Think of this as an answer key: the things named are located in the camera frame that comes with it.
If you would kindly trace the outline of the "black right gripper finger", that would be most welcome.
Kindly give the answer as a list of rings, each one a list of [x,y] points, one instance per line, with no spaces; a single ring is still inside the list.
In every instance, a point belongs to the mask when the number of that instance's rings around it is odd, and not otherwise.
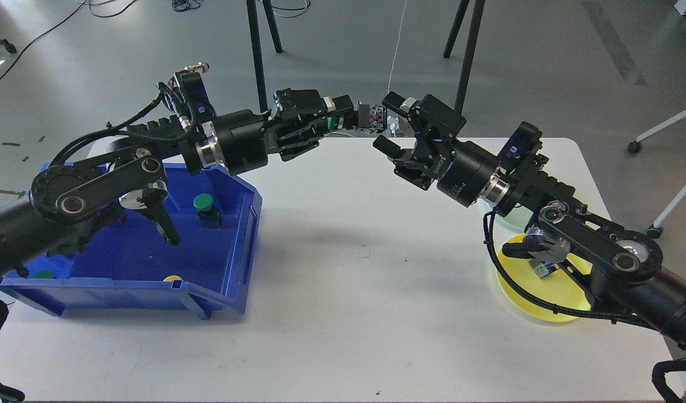
[[[389,92],[382,103],[408,122],[415,147],[466,146],[465,141],[457,138],[466,119],[434,95],[427,94],[421,100],[408,100],[396,92]]]
[[[433,182],[440,180],[440,174],[434,172],[438,154],[430,142],[418,139],[413,148],[404,149],[380,135],[372,146],[392,161],[397,176],[417,188],[428,190]]]

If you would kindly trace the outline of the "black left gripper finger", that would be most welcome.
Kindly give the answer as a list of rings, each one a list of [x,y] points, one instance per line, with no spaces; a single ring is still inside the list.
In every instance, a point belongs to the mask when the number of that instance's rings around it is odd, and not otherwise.
[[[303,115],[292,120],[275,116],[265,122],[265,151],[287,162],[317,148],[327,133],[363,126],[358,115]]]
[[[356,110],[349,95],[322,97],[317,90],[287,88],[277,90],[273,98],[277,110],[270,119],[271,126],[299,125],[327,118],[338,118],[340,126],[356,126]]]

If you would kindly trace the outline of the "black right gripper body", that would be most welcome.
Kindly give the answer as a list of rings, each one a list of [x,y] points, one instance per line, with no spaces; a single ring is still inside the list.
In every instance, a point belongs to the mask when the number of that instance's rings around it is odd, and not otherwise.
[[[416,141],[416,160],[422,163],[418,187],[437,189],[458,204],[470,207],[499,168],[499,159],[472,141]]]

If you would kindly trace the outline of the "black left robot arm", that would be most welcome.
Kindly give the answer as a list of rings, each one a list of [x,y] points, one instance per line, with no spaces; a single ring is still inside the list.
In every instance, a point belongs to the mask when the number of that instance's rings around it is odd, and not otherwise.
[[[29,193],[0,208],[0,280],[29,277],[26,263],[43,254],[82,252],[95,232],[137,211],[167,244],[180,243],[163,206],[163,161],[182,156],[192,175],[223,164],[232,175],[263,166],[269,154],[283,161],[311,151],[331,131],[328,119],[360,128],[348,95],[279,90],[275,113],[241,110],[216,115],[201,74],[205,62],[175,72],[134,117],[72,141],[37,174]]]

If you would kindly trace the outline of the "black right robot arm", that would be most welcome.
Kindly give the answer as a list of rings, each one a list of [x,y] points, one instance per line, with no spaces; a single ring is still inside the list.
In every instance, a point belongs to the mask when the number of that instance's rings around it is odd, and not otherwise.
[[[406,120],[416,143],[402,149],[379,136],[374,148],[391,159],[397,176],[420,189],[436,182],[464,207],[479,199],[491,207],[483,218],[485,244],[497,272],[515,293],[553,313],[647,327],[686,350],[686,280],[663,267],[662,250],[650,236],[591,213],[575,198],[573,186],[543,170],[548,158],[538,153],[542,132],[537,126],[520,123],[494,155],[472,141],[459,141],[465,118],[432,95],[416,100],[390,92],[382,103]],[[504,244],[502,253],[559,265],[584,292],[588,311],[542,300],[504,270],[494,247],[494,220],[517,206],[532,216],[524,239]],[[664,401],[679,402],[667,384],[670,372],[686,372],[686,360],[658,362],[652,383]]]

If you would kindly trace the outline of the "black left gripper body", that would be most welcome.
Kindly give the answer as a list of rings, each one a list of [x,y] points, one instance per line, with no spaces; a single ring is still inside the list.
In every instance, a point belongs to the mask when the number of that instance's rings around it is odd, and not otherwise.
[[[264,125],[269,115],[269,112],[259,115],[247,109],[204,122],[203,140],[198,141],[202,168],[222,164],[231,176],[236,176],[266,166]]]

